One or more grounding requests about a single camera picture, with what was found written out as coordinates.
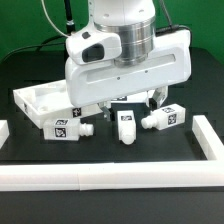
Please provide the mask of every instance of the white plastic block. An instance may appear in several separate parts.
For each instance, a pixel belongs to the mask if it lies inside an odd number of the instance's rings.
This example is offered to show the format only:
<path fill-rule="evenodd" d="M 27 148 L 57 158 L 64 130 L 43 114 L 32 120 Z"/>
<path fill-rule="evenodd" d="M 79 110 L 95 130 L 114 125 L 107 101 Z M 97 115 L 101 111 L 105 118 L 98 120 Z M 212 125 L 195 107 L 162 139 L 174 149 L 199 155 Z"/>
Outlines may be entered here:
<path fill-rule="evenodd" d="M 93 135 L 92 124 L 81 124 L 80 119 L 49 119 L 44 123 L 44 138 L 78 141 L 80 136 Z"/>
<path fill-rule="evenodd" d="M 194 132 L 208 160 L 224 160 L 224 146 L 205 116 L 194 116 Z"/>
<path fill-rule="evenodd" d="M 0 191 L 224 186 L 221 161 L 0 166 Z"/>
<path fill-rule="evenodd" d="M 141 123 L 145 129 L 155 127 L 158 130 L 163 130 L 184 123 L 185 112 L 185 108 L 177 104 L 172 104 L 154 110 L 150 116 L 143 118 Z"/>
<path fill-rule="evenodd" d="M 117 120 L 119 140 L 126 145 L 131 145 L 136 140 L 136 123 L 133 111 L 118 111 Z"/>
<path fill-rule="evenodd" d="M 98 104 L 75 108 L 69 100 L 65 80 L 13 91 L 15 103 L 38 127 L 47 119 L 83 118 L 102 113 Z"/>
<path fill-rule="evenodd" d="M 5 120 L 0 121 L 0 149 L 9 137 L 8 123 Z"/>

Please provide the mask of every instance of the black table surface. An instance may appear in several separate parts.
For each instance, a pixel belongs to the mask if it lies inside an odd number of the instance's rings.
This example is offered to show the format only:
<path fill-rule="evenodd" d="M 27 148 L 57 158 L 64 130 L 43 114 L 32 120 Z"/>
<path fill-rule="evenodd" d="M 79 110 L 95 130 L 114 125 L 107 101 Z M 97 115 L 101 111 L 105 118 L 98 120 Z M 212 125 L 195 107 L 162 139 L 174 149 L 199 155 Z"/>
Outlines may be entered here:
<path fill-rule="evenodd" d="M 223 141 L 224 66 L 207 51 L 193 48 L 192 76 L 169 87 L 164 105 L 186 108 L 185 124 L 163 131 L 144 130 L 143 104 L 114 104 L 133 110 L 137 140 L 119 142 L 117 123 L 102 114 L 82 119 L 95 134 L 78 142 L 45 141 L 15 105 L 13 90 L 64 79 L 63 52 L 23 52 L 0 65 L 0 120 L 10 136 L 0 150 L 0 165 L 205 160 L 191 128 L 194 115 L 206 115 Z M 222 223 L 223 188 L 174 188 L 61 192 L 0 192 L 0 223 Z"/>

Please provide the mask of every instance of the black cable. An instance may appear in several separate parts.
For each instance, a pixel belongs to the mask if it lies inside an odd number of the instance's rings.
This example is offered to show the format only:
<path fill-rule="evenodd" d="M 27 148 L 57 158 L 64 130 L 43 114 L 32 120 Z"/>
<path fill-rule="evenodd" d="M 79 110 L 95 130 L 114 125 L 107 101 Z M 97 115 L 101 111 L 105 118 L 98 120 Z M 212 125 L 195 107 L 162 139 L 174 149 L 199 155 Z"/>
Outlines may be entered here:
<path fill-rule="evenodd" d="M 39 45 L 32 45 L 32 46 L 26 46 L 26 47 L 21 47 L 21 48 L 17 48 L 11 52 L 9 52 L 1 61 L 0 61 L 0 64 L 3 63 L 8 57 L 10 57 L 12 54 L 15 54 L 19 51 L 23 51 L 23 50 L 26 50 L 26 49 L 30 49 L 30 48 L 36 48 L 36 47 L 51 47 L 51 46 L 57 46 L 57 45 L 64 45 L 65 43 L 64 42 L 61 42 L 61 43 L 55 43 L 55 44 L 39 44 Z"/>
<path fill-rule="evenodd" d="M 179 24 L 174 24 L 173 25 L 170 14 L 169 14 L 169 12 L 166 8 L 164 0 L 159 0 L 159 3 L 160 3 L 160 7 L 162 8 L 163 13 L 164 13 L 164 15 L 167 19 L 167 22 L 168 22 L 169 26 L 156 29 L 156 36 L 161 36 L 161 35 L 164 35 L 164 34 L 167 34 L 167 33 L 173 33 L 175 31 L 185 29 L 185 30 L 190 31 L 191 42 L 192 42 L 192 31 L 191 31 L 191 29 L 187 26 L 184 26 L 184 25 L 179 25 Z"/>
<path fill-rule="evenodd" d="M 40 49 L 43 47 L 42 45 L 48 44 L 49 42 L 60 39 L 60 38 L 65 38 L 65 36 L 57 35 L 57 36 L 46 39 L 45 41 L 41 43 L 41 45 L 36 49 L 36 51 L 40 51 Z"/>
<path fill-rule="evenodd" d="M 65 4 L 66 19 L 67 19 L 66 28 L 67 28 L 67 33 L 70 34 L 71 32 L 76 30 L 76 27 L 72 18 L 70 0 L 64 0 L 64 4 Z"/>

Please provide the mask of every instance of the cable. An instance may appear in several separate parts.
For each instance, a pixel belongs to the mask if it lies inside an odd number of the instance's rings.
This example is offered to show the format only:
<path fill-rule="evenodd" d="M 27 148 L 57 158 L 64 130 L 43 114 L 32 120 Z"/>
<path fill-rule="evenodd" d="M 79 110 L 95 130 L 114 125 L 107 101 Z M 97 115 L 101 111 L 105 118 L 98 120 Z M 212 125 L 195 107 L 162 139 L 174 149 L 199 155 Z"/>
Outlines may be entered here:
<path fill-rule="evenodd" d="M 72 18 L 70 0 L 64 0 L 64 5 L 65 5 L 65 14 L 67 19 L 67 23 L 66 23 L 67 33 L 71 33 L 76 30 L 76 27 Z"/>
<path fill-rule="evenodd" d="M 163 10 L 164 15 L 166 16 L 166 19 L 167 19 L 167 21 L 169 23 L 169 26 L 172 26 L 173 23 L 172 23 L 170 15 L 169 15 L 169 12 L 168 12 L 168 10 L 166 8 L 166 5 L 164 3 L 164 0 L 159 0 L 159 4 L 160 4 L 160 6 L 161 6 L 161 8 Z"/>
<path fill-rule="evenodd" d="M 191 42 L 192 42 L 192 31 L 191 31 L 191 29 L 187 26 L 184 26 L 184 25 L 179 25 L 179 24 L 174 24 L 173 25 L 171 17 L 170 17 L 169 12 L 166 8 L 164 0 L 159 0 L 159 3 L 160 3 L 160 7 L 162 8 L 163 13 L 164 13 L 164 15 L 167 19 L 167 22 L 168 22 L 169 26 L 156 29 L 156 36 L 161 36 L 161 35 L 164 35 L 164 34 L 167 34 L 167 33 L 173 33 L 175 31 L 185 29 L 185 30 L 190 31 Z"/>
<path fill-rule="evenodd" d="M 64 36 L 57 35 L 57 36 L 50 37 L 50 38 L 46 39 L 45 41 L 43 41 L 41 43 L 41 45 L 36 49 L 36 51 L 40 51 L 41 48 L 44 47 L 43 45 L 48 44 L 49 42 L 54 41 L 54 40 L 57 40 L 57 39 L 60 39 L 60 38 L 64 38 Z"/>
<path fill-rule="evenodd" d="M 1 61 L 0 64 L 3 63 L 8 57 L 10 57 L 12 54 L 15 54 L 19 51 L 23 51 L 26 49 L 30 49 L 30 48 L 36 48 L 36 47 L 51 47 L 51 46 L 57 46 L 57 45 L 64 45 L 64 42 L 61 43 L 55 43 L 55 44 L 41 44 L 41 45 L 31 45 L 31 46 L 26 46 L 26 47 L 21 47 L 21 48 L 17 48 L 11 52 L 9 52 Z"/>
<path fill-rule="evenodd" d="M 41 3 L 42 3 L 42 6 L 43 6 L 43 10 L 44 10 L 45 16 L 47 17 L 47 20 L 49 21 L 49 23 L 51 24 L 51 26 L 52 26 L 52 27 L 53 27 L 59 34 L 61 34 L 62 36 L 69 37 L 69 36 L 66 35 L 65 33 L 61 32 L 61 31 L 55 26 L 55 24 L 51 21 L 50 17 L 48 16 L 48 13 L 47 13 L 47 10 L 46 10 L 46 7 L 45 7 L 45 2 L 44 2 L 44 0 L 41 0 Z"/>

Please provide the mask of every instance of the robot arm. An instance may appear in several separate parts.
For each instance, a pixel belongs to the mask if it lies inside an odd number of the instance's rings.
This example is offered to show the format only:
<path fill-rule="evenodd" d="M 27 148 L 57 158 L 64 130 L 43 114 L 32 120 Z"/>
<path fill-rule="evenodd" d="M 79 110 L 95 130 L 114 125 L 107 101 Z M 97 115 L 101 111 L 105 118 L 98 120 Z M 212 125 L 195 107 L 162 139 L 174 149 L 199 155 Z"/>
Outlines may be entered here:
<path fill-rule="evenodd" d="M 66 81 L 74 106 L 176 84 L 190 76 L 190 32 L 156 37 L 152 0 L 89 0 L 89 12 L 87 27 L 66 41 Z"/>

